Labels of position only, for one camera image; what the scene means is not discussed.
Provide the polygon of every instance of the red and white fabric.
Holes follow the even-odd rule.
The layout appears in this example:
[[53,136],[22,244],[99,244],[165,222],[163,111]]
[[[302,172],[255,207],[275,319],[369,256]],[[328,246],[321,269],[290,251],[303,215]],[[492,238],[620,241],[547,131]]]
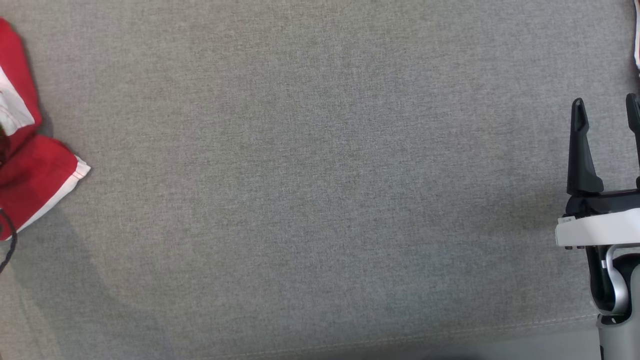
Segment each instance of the red and white fabric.
[[[9,138],[0,166],[0,208],[18,231],[53,208],[91,169],[61,142],[37,134],[41,123],[22,41],[0,18],[0,125]],[[9,237],[4,226],[0,240]]]

